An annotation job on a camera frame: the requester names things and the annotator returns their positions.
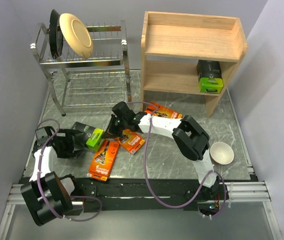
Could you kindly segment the black green razor box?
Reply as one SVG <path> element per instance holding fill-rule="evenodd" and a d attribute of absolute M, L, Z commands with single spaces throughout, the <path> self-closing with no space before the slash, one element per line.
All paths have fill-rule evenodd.
<path fill-rule="evenodd" d="M 219 94 L 224 87 L 220 63 L 212 60 L 198 60 L 197 74 L 199 92 Z"/>
<path fill-rule="evenodd" d="M 97 152 L 102 143 L 104 142 L 104 139 L 102 138 L 104 130 L 100 128 L 96 128 L 90 125 L 86 125 L 81 122 L 75 122 L 71 129 L 79 130 L 86 133 L 87 141 L 86 146 L 78 146 L 81 148 L 88 148 L 95 152 Z"/>

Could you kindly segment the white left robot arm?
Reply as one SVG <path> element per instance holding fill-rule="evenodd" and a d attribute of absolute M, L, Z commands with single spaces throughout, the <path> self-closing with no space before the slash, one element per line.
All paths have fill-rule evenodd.
<path fill-rule="evenodd" d="M 42 226 L 57 217 L 78 214 L 80 208 L 72 201 L 81 195 L 81 188 L 71 174 L 58 177 L 52 170 L 58 159 L 77 158 L 85 147 L 79 140 L 84 132 L 76 129 L 60 129 L 54 135 L 54 128 L 44 126 L 35 131 L 36 140 L 32 155 L 34 170 L 28 183 L 20 188 L 22 197 L 35 224 Z"/>

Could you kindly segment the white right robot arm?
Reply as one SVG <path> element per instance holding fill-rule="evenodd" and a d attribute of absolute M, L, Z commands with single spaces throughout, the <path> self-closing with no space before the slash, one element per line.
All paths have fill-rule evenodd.
<path fill-rule="evenodd" d="M 199 183 L 202 184 L 200 194 L 206 199 L 212 199 L 218 194 L 220 181 L 210 159 L 210 137 L 193 117 L 164 118 L 156 116 L 154 112 L 135 113 L 123 101 L 116 104 L 112 112 L 103 134 L 104 139 L 122 137 L 125 130 L 171 138 L 181 154 L 193 162 Z"/>

